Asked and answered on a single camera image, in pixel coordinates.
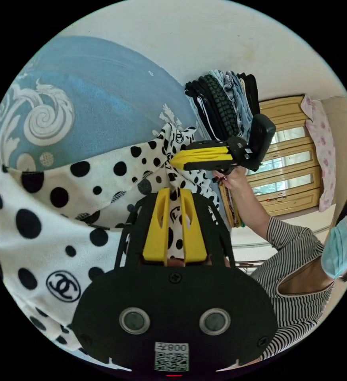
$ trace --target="pink towel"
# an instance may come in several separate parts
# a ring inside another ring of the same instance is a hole
[[[324,192],[319,199],[319,211],[324,212],[332,205],[335,193],[335,143],[322,104],[312,101],[309,95],[305,95],[301,109],[309,118],[306,120],[306,128],[315,143],[316,156],[322,169]]]

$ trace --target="yellow bracket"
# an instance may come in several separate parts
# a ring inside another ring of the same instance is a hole
[[[199,219],[197,217],[192,192],[189,189],[180,190],[184,263],[203,262],[207,258],[204,239],[202,237]]]
[[[169,215],[170,189],[164,188],[158,192],[143,250],[143,258],[147,262],[163,262],[167,265]]]
[[[207,252],[192,192],[188,189],[181,189],[180,198],[183,219],[184,263],[203,262],[207,258]],[[147,262],[161,262],[167,266],[169,214],[170,189],[164,188],[158,192],[143,250],[143,258]]]
[[[222,160],[233,160],[233,157],[228,154],[228,148],[226,146],[180,151],[170,160],[170,164],[173,167],[183,171],[184,164],[186,163],[213,162]]]

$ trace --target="white fabric with black dots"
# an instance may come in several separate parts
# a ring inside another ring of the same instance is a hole
[[[72,165],[36,173],[0,169],[0,274],[50,340],[80,348],[69,329],[79,298],[95,277],[113,270],[119,224],[137,201],[171,189],[168,255],[177,258],[184,257],[180,189],[208,197],[218,209],[205,171],[178,171],[168,163],[194,132],[168,123],[152,141]]]

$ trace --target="striped shirt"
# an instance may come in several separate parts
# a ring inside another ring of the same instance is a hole
[[[312,230],[290,225],[271,217],[268,242],[278,251],[264,262],[252,277],[269,295],[277,315],[278,331],[262,355],[272,357],[299,342],[317,324],[331,296],[333,283],[326,289],[304,295],[281,295],[278,286],[304,265],[318,258],[324,249]]]

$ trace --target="blue surgical mask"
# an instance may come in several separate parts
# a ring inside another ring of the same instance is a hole
[[[321,265],[332,279],[339,278],[347,271],[347,216],[330,230]]]

